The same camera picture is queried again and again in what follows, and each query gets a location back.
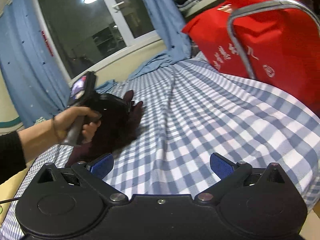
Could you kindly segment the person left forearm black sleeve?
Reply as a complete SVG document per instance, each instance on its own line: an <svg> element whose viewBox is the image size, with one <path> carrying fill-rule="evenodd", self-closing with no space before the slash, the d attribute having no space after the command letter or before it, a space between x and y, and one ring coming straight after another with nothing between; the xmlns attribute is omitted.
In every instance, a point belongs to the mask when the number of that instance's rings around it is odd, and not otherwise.
<svg viewBox="0 0 320 240"><path fill-rule="evenodd" d="M1 136L1 183L26 168L26 164L62 141L66 129L56 119Z"/></svg>

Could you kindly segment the person left hand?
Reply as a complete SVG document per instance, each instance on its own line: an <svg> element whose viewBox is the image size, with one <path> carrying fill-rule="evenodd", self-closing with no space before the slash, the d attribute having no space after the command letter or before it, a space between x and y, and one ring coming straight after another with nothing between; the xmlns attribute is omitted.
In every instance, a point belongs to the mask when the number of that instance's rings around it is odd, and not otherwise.
<svg viewBox="0 0 320 240"><path fill-rule="evenodd" d="M69 107L52 118L57 142L70 146L91 142L100 118L101 114L89 107Z"/></svg>

